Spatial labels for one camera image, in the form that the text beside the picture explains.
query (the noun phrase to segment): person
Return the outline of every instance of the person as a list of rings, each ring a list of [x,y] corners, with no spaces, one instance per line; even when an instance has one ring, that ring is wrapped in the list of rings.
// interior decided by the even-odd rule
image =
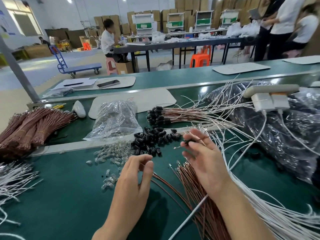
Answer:
[[[266,20],[263,25],[273,25],[271,29],[268,60],[282,58],[282,47],[294,31],[294,24],[305,0],[285,0],[277,16]]]
[[[298,21],[291,37],[296,36],[292,41],[283,45],[282,52],[302,50],[306,47],[314,32],[318,28],[319,19],[316,11],[316,4],[308,4],[302,8],[302,18]]]
[[[190,141],[182,155],[193,166],[208,196],[217,205],[232,240],[275,240],[250,202],[232,181],[218,147],[205,134],[190,129],[183,135]],[[109,214],[92,240],[126,240],[146,207],[153,174],[152,156],[131,156],[116,184]],[[138,170],[143,170],[138,185]]]
[[[115,24],[111,19],[103,21],[105,31],[101,35],[101,48],[106,57],[114,58],[115,62],[123,62],[126,60],[128,53],[114,54],[113,48],[115,45],[122,45],[119,37],[115,37]]]
[[[47,40],[44,40],[42,37],[39,37],[39,40],[41,41],[41,44],[46,44],[48,45],[49,49],[50,49],[50,42],[48,42]]]
[[[262,6],[267,7],[266,12],[262,16],[262,21],[274,19],[277,12],[285,0],[263,0]],[[272,26],[261,26],[259,34],[256,38],[256,47],[254,51],[254,61],[262,61],[266,53],[267,45],[270,41],[270,31]]]

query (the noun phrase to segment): metal pole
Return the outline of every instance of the metal pole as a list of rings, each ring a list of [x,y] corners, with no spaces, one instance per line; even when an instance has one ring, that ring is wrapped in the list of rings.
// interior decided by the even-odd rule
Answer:
[[[16,59],[11,53],[11,50],[5,44],[5,41],[3,40],[1,34],[0,34],[0,51],[2,52],[7,63],[9,64],[11,70],[14,72],[14,74],[18,78],[22,87],[25,89],[26,93],[31,98],[32,102],[34,103],[40,102],[41,99],[39,98],[38,94],[35,92],[34,88],[32,87],[26,75],[23,73],[21,67],[18,65]]]

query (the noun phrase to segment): pile of black connectors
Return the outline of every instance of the pile of black connectors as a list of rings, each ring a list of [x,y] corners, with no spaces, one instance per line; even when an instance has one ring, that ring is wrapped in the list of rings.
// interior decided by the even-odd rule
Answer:
[[[162,116],[162,107],[155,106],[153,109],[148,111],[148,116],[146,117],[148,123],[152,125],[152,128],[155,129],[162,125],[169,125],[171,124],[170,119],[165,119],[164,116]]]
[[[154,128],[150,130],[150,128],[145,127],[142,133],[134,134],[135,140],[131,143],[133,147],[134,155],[142,155],[142,154],[150,154],[155,156],[161,156],[160,148],[156,148],[158,146],[165,145],[172,141],[178,141],[181,139],[181,134],[177,133],[176,129],[171,129],[171,133],[167,134],[162,127]]]

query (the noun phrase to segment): seated person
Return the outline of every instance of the seated person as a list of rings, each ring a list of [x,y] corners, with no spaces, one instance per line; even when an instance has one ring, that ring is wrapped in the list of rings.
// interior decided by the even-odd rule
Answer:
[[[316,31],[319,19],[315,4],[306,5],[302,8],[302,19],[298,21],[296,28],[293,31],[293,36],[296,36],[292,41],[286,41],[283,45],[282,52],[292,50],[302,50],[306,47],[309,40]]]
[[[123,62],[126,60],[128,53],[114,54],[113,48],[115,45],[120,45],[120,38],[115,37],[115,24],[111,19],[103,21],[105,31],[101,35],[101,48],[106,57],[113,58],[115,62]]]
[[[50,42],[48,42],[47,40],[44,40],[42,37],[39,37],[39,40],[41,41],[41,44],[46,44],[50,48],[50,45],[51,45]]]

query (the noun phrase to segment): white power adapter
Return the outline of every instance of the white power adapter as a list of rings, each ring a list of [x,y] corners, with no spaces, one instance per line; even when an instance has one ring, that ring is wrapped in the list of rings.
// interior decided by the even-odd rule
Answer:
[[[271,94],[271,99],[275,109],[290,109],[288,97],[286,94]]]
[[[256,93],[251,96],[251,99],[256,112],[275,110],[269,93]]]

